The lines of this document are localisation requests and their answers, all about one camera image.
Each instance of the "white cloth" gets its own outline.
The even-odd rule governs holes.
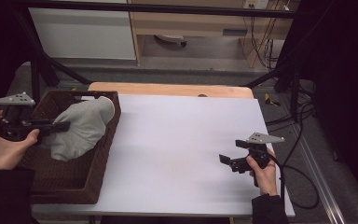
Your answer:
[[[67,132],[44,137],[41,147],[51,149],[51,158],[69,161],[94,148],[115,115],[113,102],[106,97],[70,105],[54,122],[70,121]]]

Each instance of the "black sleeve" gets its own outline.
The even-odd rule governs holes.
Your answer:
[[[254,224],[286,224],[289,223],[281,198],[269,196],[268,194],[259,196],[252,200],[253,223]]]
[[[29,192],[34,171],[0,170],[0,223],[31,223]]]

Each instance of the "white table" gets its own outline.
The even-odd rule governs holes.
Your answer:
[[[122,110],[99,201],[35,205],[78,215],[246,217],[259,195],[220,163],[248,154],[236,139],[267,133],[255,99],[119,94]],[[287,199],[286,214],[294,216]]]

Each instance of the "gray floor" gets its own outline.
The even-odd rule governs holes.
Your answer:
[[[248,83],[268,71],[261,66],[249,68],[241,53],[240,42],[235,38],[191,37],[187,38],[187,46],[183,48],[178,44],[167,43],[149,36],[146,39],[141,65],[136,65],[135,62],[120,64],[104,60],[94,62],[92,66],[86,67],[81,66],[84,65],[84,61],[67,61],[67,64],[73,66],[73,69],[80,75],[95,81],[228,86]],[[29,67],[21,67],[7,94],[22,91],[31,92],[29,74]],[[59,89],[69,90],[74,86],[80,90],[87,88],[87,86],[76,83],[63,74],[60,74],[60,78],[62,83],[58,87]],[[255,98],[259,100],[265,121],[287,115],[283,105],[288,101],[289,94],[276,94],[272,88],[274,82],[272,79],[253,89]],[[42,91],[56,89],[47,88],[43,82],[41,86]],[[265,93],[270,94],[272,101],[279,102],[282,105],[266,105]],[[301,103],[309,100],[305,95],[302,95],[299,99]],[[282,126],[283,124],[268,127],[268,129],[272,131]],[[293,126],[288,126],[270,134],[283,136],[286,139],[285,143],[274,145],[278,160],[283,161],[296,141],[295,129]],[[345,223],[358,223],[358,184],[346,164],[333,160],[333,151],[316,117],[309,117],[304,120],[303,138],[306,139],[308,148],[321,168],[326,184],[337,202],[338,211],[342,213]],[[310,175],[309,167],[305,163],[305,157],[301,150],[302,146],[296,148],[288,164]],[[307,206],[315,202],[316,193],[303,176],[286,171],[286,181],[290,198],[295,203]],[[296,216],[291,217],[290,221],[291,223],[335,223],[327,215],[326,208],[328,206],[322,202],[316,208],[310,210],[295,206]],[[87,217],[58,217],[44,214],[35,214],[35,216],[42,223],[88,223]],[[249,223],[249,219],[235,218],[235,222]]]

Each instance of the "brown basket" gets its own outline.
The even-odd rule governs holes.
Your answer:
[[[113,101],[115,115],[106,125],[105,135],[92,150],[70,161],[51,158],[50,150],[31,147],[21,166],[35,170],[31,203],[98,202],[109,149],[121,114],[116,91],[50,91],[36,107],[36,119],[55,119],[70,105],[80,103],[81,96],[105,96]]]

